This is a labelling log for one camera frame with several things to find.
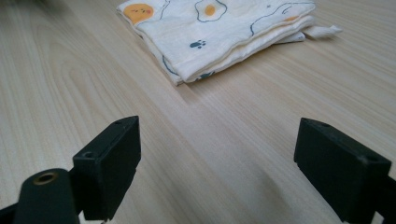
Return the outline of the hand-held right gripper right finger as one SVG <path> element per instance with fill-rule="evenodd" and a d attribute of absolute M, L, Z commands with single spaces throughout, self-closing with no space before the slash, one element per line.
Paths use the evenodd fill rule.
<path fill-rule="evenodd" d="M 392 224 L 391 161 L 333 126 L 302 118 L 294 161 L 342 221 Z"/>

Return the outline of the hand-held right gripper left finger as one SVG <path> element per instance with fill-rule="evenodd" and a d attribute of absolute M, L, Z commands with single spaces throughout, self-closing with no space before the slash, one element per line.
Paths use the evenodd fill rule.
<path fill-rule="evenodd" d="M 141 159 L 139 117 L 112 122 L 73 157 L 72 185 L 87 220 L 112 219 Z"/>

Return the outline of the white printed cloth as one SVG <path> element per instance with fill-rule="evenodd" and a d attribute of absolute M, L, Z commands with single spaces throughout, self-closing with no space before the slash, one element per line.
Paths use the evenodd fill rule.
<path fill-rule="evenodd" d="M 337 35 L 314 0 L 127 0 L 117 11 L 176 85 L 210 77 L 274 44 Z"/>

